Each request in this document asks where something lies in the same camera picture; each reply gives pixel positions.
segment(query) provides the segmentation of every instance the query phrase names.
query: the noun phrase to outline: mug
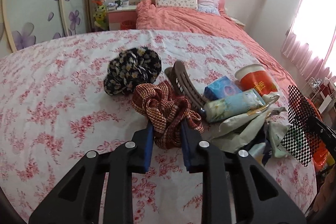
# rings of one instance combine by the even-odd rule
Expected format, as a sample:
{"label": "mug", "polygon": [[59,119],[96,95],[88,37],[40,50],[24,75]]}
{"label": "mug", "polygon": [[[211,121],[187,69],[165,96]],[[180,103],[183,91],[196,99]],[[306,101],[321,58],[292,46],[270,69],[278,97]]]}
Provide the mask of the mug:
{"label": "mug", "polygon": [[114,3],[118,4],[118,7],[122,6],[123,1],[121,0],[116,0]]}
{"label": "mug", "polygon": [[121,3],[122,7],[128,7],[128,5],[129,5],[129,0],[123,0]]}

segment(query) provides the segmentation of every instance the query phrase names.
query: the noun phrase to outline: green plush toy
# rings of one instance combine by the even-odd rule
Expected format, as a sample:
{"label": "green plush toy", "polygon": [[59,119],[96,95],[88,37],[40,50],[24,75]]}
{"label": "green plush toy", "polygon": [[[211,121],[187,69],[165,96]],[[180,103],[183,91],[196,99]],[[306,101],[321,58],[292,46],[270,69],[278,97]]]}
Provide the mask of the green plush toy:
{"label": "green plush toy", "polygon": [[95,26],[100,29],[107,31],[109,28],[108,23],[106,22],[106,7],[105,5],[98,5],[96,12],[93,16],[95,18]]}

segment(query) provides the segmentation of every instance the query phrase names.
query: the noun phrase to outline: paper cup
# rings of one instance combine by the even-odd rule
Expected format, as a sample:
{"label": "paper cup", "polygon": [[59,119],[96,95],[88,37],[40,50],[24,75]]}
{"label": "paper cup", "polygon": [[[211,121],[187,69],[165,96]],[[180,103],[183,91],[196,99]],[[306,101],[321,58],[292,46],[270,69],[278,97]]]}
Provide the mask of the paper cup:
{"label": "paper cup", "polygon": [[245,66],[235,73],[243,90],[255,89],[261,97],[271,92],[278,92],[273,79],[259,64]]}

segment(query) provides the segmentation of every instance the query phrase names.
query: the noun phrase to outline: metal screw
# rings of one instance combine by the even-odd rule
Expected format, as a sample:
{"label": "metal screw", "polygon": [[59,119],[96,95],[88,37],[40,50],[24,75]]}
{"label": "metal screw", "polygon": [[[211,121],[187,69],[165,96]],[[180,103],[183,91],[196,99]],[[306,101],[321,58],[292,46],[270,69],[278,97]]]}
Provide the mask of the metal screw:
{"label": "metal screw", "polygon": [[135,142],[132,142],[132,141],[127,142],[127,143],[125,143],[125,146],[126,146],[126,148],[133,148],[135,146]]}
{"label": "metal screw", "polygon": [[96,151],[93,151],[93,150],[91,150],[91,151],[89,151],[89,152],[86,153],[86,156],[87,156],[89,159],[94,158],[96,155],[97,155],[97,152],[96,152]]}
{"label": "metal screw", "polygon": [[204,147],[204,148],[206,148],[206,147],[209,147],[209,143],[207,142],[207,141],[200,141],[199,143],[198,143],[198,145],[200,146],[200,147]]}
{"label": "metal screw", "polygon": [[249,155],[249,153],[246,150],[239,150],[238,155],[243,158],[246,158]]}

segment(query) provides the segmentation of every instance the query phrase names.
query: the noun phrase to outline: tissue box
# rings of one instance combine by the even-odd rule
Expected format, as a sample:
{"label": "tissue box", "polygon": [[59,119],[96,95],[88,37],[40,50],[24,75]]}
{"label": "tissue box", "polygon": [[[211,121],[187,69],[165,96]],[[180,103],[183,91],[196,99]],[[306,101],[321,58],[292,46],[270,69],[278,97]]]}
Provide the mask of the tissue box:
{"label": "tissue box", "polygon": [[241,93],[242,91],[227,76],[217,79],[205,87],[204,96],[211,101]]}

